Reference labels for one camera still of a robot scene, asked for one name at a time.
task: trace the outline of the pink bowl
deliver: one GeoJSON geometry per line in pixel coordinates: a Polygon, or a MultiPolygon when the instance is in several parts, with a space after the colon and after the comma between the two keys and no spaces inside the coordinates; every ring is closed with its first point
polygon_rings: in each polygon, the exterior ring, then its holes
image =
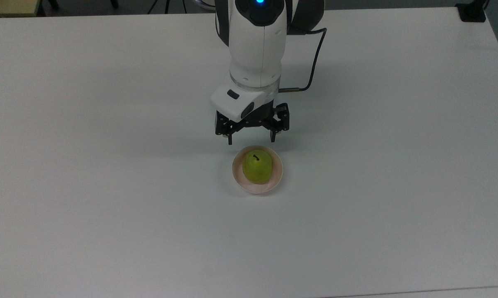
{"type": "Polygon", "coordinates": [[[243,148],[232,161],[232,175],[236,182],[247,192],[250,192],[254,195],[263,194],[265,192],[270,191],[275,186],[278,185],[283,175],[283,165],[277,153],[268,147],[264,146],[249,146],[243,148]],[[271,177],[268,182],[263,184],[252,183],[249,181],[242,170],[242,162],[244,160],[244,156],[251,150],[264,150],[271,156],[271,177]]]}

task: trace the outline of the table surface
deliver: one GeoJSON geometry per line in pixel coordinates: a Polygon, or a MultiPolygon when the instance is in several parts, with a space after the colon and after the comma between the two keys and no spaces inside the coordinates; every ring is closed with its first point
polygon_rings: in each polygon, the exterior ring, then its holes
{"type": "MultiPolygon", "coordinates": [[[[291,130],[213,133],[214,16],[0,19],[0,297],[498,286],[498,44],[455,8],[326,11],[291,130]],[[247,145],[281,156],[264,196],[247,145]]],[[[318,36],[290,36],[281,87],[318,36]]]]}
{"type": "Polygon", "coordinates": [[[498,287],[418,293],[356,296],[358,298],[498,298],[498,287]]]}
{"type": "Polygon", "coordinates": [[[0,17],[35,17],[41,0],[0,0],[0,17]]]}

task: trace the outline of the green pear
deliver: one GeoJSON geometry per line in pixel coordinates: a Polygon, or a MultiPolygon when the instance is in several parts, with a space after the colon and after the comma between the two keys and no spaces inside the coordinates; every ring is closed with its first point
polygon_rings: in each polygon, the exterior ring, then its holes
{"type": "Polygon", "coordinates": [[[244,156],[242,170],[252,183],[266,183],[271,177],[272,161],[266,151],[252,150],[244,156]]]}

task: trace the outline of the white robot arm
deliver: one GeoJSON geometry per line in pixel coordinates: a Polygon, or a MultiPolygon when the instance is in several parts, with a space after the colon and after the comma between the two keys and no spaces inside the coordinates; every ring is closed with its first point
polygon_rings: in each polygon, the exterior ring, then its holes
{"type": "MultiPolygon", "coordinates": [[[[216,134],[231,141],[243,127],[264,126],[274,134],[289,128],[273,119],[287,34],[308,33],[323,16],[324,0],[216,0],[216,28],[229,46],[230,69],[211,96],[216,134]]],[[[287,104],[278,107],[287,111],[287,104]]]]}

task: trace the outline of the chair leg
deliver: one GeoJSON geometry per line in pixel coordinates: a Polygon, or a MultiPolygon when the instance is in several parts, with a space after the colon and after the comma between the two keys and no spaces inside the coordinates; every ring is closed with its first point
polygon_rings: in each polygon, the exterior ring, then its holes
{"type": "Polygon", "coordinates": [[[38,11],[36,12],[36,17],[46,17],[45,11],[43,10],[43,5],[41,2],[38,5],[38,11]]]}
{"type": "Polygon", "coordinates": [[[58,2],[56,0],[49,0],[50,7],[52,7],[53,10],[58,10],[60,9],[60,6],[58,5],[58,2]]]}

